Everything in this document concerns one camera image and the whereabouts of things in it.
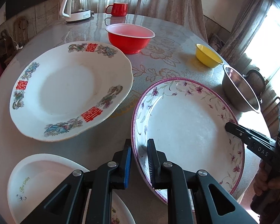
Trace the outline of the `person's right hand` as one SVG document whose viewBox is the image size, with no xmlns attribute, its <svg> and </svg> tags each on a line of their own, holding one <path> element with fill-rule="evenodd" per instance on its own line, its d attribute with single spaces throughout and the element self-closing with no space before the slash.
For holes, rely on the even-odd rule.
<svg viewBox="0 0 280 224">
<path fill-rule="evenodd" d="M 265 165 L 266 163 L 261 160 L 259 163 L 259 169 L 254 177 L 253 190 L 257 196 L 261 196 L 267 190 L 280 191 L 280 176 L 268 181 L 268 173 L 265 170 Z"/>
</svg>

